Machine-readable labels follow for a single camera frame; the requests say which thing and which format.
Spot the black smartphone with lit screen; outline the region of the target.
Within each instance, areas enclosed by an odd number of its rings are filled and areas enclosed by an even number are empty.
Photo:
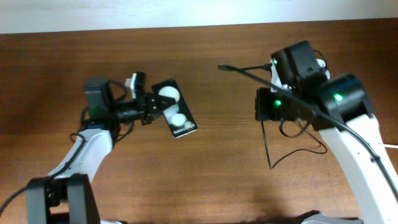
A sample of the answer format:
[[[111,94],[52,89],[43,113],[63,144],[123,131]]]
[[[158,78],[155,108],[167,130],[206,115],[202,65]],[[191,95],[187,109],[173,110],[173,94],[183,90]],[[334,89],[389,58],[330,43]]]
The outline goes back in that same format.
[[[176,103],[163,110],[163,115],[174,138],[180,138],[195,132],[198,126],[180,91],[175,79],[152,85],[152,91],[160,96],[173,98]]]

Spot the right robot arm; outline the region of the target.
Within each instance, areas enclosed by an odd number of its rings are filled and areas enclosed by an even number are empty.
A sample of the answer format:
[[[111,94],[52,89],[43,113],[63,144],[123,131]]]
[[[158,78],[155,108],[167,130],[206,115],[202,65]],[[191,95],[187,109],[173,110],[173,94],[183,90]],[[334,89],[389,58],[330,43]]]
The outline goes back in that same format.
[[[306,121],[338,160],[364,223],[397,223],[397,172],[387,155],[374,107],[352,74],[331,78],[310,42],[271,54],[271,85],[257,90],[256,120]]]

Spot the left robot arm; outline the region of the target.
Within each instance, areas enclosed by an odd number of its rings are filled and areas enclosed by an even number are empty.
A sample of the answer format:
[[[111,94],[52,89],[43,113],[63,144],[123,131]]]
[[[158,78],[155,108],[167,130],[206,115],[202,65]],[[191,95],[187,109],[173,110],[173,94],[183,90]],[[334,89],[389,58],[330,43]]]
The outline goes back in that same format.
[[[121,125],[139,120],[143,125],[157,119],[176,104],[176,96],[157,95],[133,83],[134,99],[115,99],[112,80],[92,78],[85,83],[88,106],[75,133],[75,142],[64,160],[48,176],[27,184],[29,223],[104,223],[95,202],[91,182],[104,158],[122,137]]]

